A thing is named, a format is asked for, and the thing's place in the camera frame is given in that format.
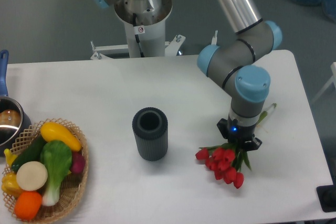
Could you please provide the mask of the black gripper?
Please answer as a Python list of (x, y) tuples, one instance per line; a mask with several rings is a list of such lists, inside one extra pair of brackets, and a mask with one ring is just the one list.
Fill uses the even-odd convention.
[(258, 150), (262, 141), (255, 137), (254, 131), (257, 124), (251, 126), (238, 125), (236, 119), (231, 120), (228, 118), (220, 119), (217, 123), (217, 127), (224, 139), (229, 143), (237, 144), (239, 149), (243, 151), (255, 151)]

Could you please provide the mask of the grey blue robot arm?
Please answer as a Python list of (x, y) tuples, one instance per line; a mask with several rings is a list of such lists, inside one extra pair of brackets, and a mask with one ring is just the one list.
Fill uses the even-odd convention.
[[(269, 92), (269, 73), (255, 65), (282, 41), (280, 28), (262, 19), (253, 0), (218, 0), (237, 38), (226, 48), (211, 44), (198, 55), (199, 69), (230, 97), (227, 119), (218, 122), (223, 138), (245, 151), (261, 145), (254, 131)], [(172, 56), (165, 43), (165, 21), (172, 0), (94, 0), (101, 8), (113, 7), (124, 23), (131, 58)]]

